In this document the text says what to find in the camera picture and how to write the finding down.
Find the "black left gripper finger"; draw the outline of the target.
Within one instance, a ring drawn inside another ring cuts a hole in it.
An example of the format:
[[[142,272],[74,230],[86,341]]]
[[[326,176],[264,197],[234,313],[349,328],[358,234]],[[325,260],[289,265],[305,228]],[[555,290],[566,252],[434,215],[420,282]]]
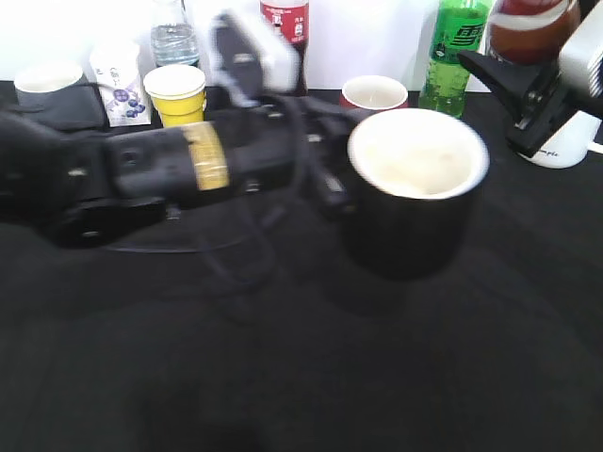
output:
[[[346,108],[314,97],[301,98],[306,117],[328,139],[348,139],[354,128],[374,115],[373,110]]]
[[[318,158],[310,163],[310,191],[318,210],[327,218],[343,218],[353,212],[349,191]]]

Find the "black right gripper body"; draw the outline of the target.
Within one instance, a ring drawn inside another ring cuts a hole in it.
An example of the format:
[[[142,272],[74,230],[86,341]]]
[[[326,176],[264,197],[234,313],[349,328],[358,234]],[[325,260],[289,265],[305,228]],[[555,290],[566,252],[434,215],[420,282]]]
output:
[[[521,119],[515,124],[515,133],[519,137],[551,137],[569,110],[564,104],[567,88],[559,64],[516,65],[515,69],[524,83]]]

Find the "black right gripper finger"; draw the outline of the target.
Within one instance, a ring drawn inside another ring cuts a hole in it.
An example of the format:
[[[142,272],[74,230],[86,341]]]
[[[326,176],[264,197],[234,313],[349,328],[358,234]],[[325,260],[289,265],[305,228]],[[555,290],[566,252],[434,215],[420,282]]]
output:
[[[458,54],[462,67],[478,78],[508,111],[524,111],[556,80],[556,64],[516,65],[474,51]]]
[[[575,107],[566,103],[549,103],[524,117],[520,123],[508,125],[506,142],[512,151],[528,158],[534,157],[577,112]]]

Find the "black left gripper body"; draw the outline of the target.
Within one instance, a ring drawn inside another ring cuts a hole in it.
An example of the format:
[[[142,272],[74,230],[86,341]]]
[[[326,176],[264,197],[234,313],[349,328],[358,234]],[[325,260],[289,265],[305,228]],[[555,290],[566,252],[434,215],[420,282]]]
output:
[[[267,188],[288,186],[297,196],[319,168],[308,140],[310,114],[303,98],[267,95],[260,105],[225,110],[225,157],[234,197],[255,180]]]

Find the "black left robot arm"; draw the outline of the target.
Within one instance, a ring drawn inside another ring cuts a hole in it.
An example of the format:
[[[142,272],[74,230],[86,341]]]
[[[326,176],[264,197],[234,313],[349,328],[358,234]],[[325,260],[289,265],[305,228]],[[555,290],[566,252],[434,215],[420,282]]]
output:
[[[111,135],[65,133],[23,110],[1,112],[1,218],[66,248],[114,242],[178,210],[282,188],[251,226],[274,225],[300,199],[342,217],[353,207],[337,163],[368,112],[268,95],[209,121]]]

